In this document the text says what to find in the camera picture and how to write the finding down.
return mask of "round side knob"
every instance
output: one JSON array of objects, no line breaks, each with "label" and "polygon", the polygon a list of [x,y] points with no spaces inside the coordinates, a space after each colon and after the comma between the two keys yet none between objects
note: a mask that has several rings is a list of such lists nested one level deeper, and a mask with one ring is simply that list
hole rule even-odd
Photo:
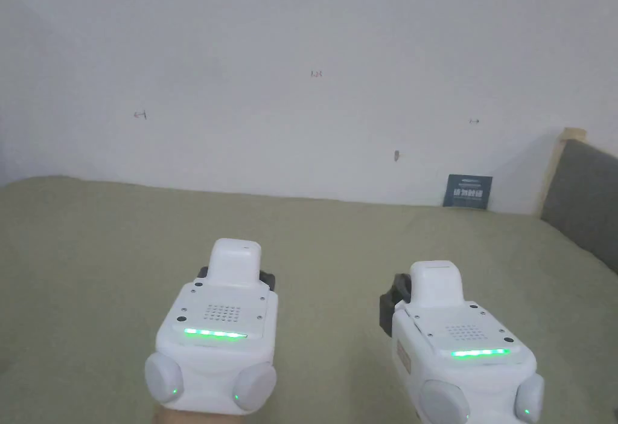
[{"label": "round side knob", "polygon": [[260,409],[275,389],[277,372],[269,363],[251,366],[240,372],[234,384],[234,402],[252,413]]},{"label": "round side knob", "polygon": [[153,353],[146,360],[146,384],[159,403],[178,398],[183,391],[182,372],[176,362],[162,353]]}]

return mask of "white wall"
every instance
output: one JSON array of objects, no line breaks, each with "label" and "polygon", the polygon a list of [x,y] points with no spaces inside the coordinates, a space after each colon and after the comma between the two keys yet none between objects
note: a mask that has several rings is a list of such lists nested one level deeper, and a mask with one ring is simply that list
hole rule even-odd
[{"label": "white wall", "polygon": [[0,26],[0,181],[440,204],[469,173],[530,213],[564,126],[618,153],[618,0],[0,0]]}]

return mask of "small green indicator light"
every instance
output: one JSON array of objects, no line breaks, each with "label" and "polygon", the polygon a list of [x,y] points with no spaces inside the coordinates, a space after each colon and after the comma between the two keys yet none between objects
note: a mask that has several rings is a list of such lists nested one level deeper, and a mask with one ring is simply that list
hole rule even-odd
[{"label": "small green indicator light", "polygon": [[494,349],[494,350],[462,350],[459,352],[450,352],[450,355],[457,358],[464,358],[466,356],[501,356],[508,355],[511,351],[507,349]]},{"label": "small green indicator light", "polygon": [[185,329],[185,333],[196,333],[199,336],[228,338],[228,339],[241,339],[241,338],[247,337],[245,333],[222,332],[221,330]]}]

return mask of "gray headboard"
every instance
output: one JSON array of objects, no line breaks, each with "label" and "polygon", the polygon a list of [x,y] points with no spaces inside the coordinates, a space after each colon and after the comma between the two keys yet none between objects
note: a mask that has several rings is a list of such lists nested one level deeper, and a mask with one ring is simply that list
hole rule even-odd
[{"label": "gray headboard", "polygon": [[541,219],[618,274],[618,159],[567,140]]}]

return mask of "wrist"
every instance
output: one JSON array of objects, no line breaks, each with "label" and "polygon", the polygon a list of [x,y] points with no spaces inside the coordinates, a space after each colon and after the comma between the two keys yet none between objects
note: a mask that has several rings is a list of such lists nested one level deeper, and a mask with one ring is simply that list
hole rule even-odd
[{"label": "wrist", "polygon": [[189,413],[159,406],[153,424],[240,424],[241,416],[225,414]]}]

